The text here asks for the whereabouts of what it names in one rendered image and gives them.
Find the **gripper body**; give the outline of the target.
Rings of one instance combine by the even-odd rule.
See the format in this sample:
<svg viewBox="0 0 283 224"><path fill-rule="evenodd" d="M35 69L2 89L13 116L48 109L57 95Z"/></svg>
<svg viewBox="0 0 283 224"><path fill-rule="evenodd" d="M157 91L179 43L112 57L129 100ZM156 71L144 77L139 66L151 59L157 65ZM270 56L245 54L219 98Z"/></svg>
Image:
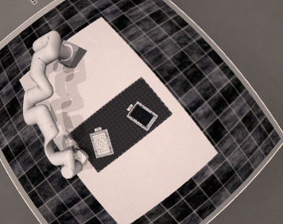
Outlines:
<svg viewBox="0 0 283 224"><path fill-rule="evenodd" d="M82 165L87 161L88 155L82 150L79 149L75 152L75 160L79 160Z"/></svg>

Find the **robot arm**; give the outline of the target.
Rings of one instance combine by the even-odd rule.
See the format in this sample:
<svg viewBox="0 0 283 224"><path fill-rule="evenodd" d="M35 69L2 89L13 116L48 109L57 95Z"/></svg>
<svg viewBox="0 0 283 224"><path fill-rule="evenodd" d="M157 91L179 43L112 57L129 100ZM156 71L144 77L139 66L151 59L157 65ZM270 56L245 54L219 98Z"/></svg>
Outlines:
<svg viewBox="0 0 283 224"><path fill-rule="evenodd" d="M67 46L66 46L67 45ZM60 34L51 31L33 42L33 54L29 76L37 86L28 89L24 94L23 117L28 126L38 125L44 138L45 154L53 165L63 165L61 174L66 179L71 179L83 170L79 160L75 161L72 149L55 152L51 140L55 138L59 129L45 104L36 106L53 95L52 84L46 77L46 66L61 58L69 61L74 54L74 49L69 44L61 44Z"/></svg>

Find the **grey rectangular frame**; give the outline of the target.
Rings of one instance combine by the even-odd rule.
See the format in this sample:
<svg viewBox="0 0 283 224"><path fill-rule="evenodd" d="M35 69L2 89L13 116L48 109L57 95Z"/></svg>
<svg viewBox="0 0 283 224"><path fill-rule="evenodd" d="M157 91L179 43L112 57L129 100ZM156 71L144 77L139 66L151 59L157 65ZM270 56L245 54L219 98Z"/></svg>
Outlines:
<svg viewBox="0 0 283 224"><path fill-rule="evenodd" d="M94 143L94 140L93 140L93 136L95 136L97 134L101 134L101 133L105 133L106 136L107 136L107 141L108 141L108 145L110 147L110 152L98 155L98 153L96 151L95 143ZM107 129L99 131L99 132L96 132L96 133L91 133L90 136L91 136L91 142L92 142L92 145L93 145L93 148L94 148L94 151L95 151L96 158L99 158L99 157L102 157L102 156L107 156L107 155L110 155L110 154L114 154L114 150L112 148L112 145L111 145L111 142L110 142L109 133L108 133Z"/></svg>

